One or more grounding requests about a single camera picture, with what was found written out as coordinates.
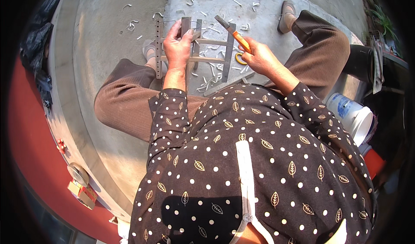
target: bucket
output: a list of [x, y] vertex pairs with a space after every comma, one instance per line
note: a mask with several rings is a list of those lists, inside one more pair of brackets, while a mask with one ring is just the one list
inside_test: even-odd
[[359, 147], [372, 125], [373, 113], [369, 107], [361, 106], [340, 93], [332, 94], [326, 105]]

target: woman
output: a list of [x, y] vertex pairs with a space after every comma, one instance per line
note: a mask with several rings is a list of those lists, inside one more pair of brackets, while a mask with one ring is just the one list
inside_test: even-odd
[[150, 142], [130, 243], [367, 240], [377, 212], [368, 170], [349, 133], [319, 100], [350, 46], [308, 11], [296, 18], [289, 0], [282, 11], [279, 30], [293, 31], [304, 46], [283, 66], [266, 45], [246, 37], [252, 54], [242, 55], [272, 81], [267, 87], [234, 85], [210, 98], [187, 98], [193, 31], [178, 41], [180, 21], [164, 41], [169, 69], [161, 92], [148, 89], [154, 44], [144, 47], [145, 66], [122, 60], [102, 86], [99, 120]]

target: wall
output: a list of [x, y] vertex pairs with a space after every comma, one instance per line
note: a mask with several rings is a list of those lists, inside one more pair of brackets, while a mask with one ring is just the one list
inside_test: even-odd
[[112, 214], [97, 203], [89, 210], [66, 189], [72, 179], [56, 149], [45, 119], [33, 74], [17, 58], [10, 85], [8, 135], [18, 168], [37, 195], [57, 215], [85, 234], [108, 244], [119, 243]]

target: brown pants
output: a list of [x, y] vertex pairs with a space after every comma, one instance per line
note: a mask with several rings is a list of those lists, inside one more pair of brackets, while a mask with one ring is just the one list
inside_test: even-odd
[[[322, 18], [302, 11], [292, 31], [303, 44], [293, 51], [285, 66], [317, 97], [331, 90], [350, 54], [349, 40]], [[148, 89], [155, 71], [122, 59], [95, 98], [95, 115], [105, 125], [149, 141], [152, 115], [148, 99], [158, 91]], [[276, 89], [273, 83], [267, 87]], [[205, 97], [188, 96], [188, 113], [193, 117]]]

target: concrete ground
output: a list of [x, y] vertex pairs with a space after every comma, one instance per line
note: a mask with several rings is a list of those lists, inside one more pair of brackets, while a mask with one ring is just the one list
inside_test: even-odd
[[[267, 43], [281, 62], [288, 59], [292, 50], [300, 46], [293, 34], [280, 35], [276, 31], [278, 15], [283, 0], [237, 0], [244, 7], [239, 7], [232, 0], [194, 0], [193, 6], [187, 6], [189, 0], [80, 0], [75, 23], [73, 39], [73, 67], [75, 83], [82, 117], [96, 149], [108, 173], [132, 202], [138, 185], [146, 173], [148, 144], [125, 133], [101, 124], [93, 112], [94, 98], [107, 78], [122, 58], [128, 58], [136, 64], [144, 64], [142, 42], [154, 39], [153, 13], [166, 13], [165, 19], [177, 19], [183, 14], [176, 9], [183, 8], [193, 19], [206, 20], [204, 27], [214, 23], [213, 17], [224, 13], [226, 20], [233, 18], [238, 28], [245, 22], [251, 23], [250, 35]], [[360, 37], [366, 30], [363, 5], [361, 0], [293, 0], [298, 10], [308, 9], [344, 31], [350, 42], [353, 34]], [[260, 2], [257, 13], [249, 5]], [[199, 11], [208, 14], [203, 16]], [[126, 29], [128, 23], [137, 20], [134, 31]], [[225, 38], [225, 30], [215, 24], [221, 34], [207, 32], [208, 38]], [[201, 64], [198, 72], [210, 73], [206, 64]], [[199, 85], [202, 77], [196, 77], [193, 84]], [[250, 82], [264, 81], [256, 75]]]

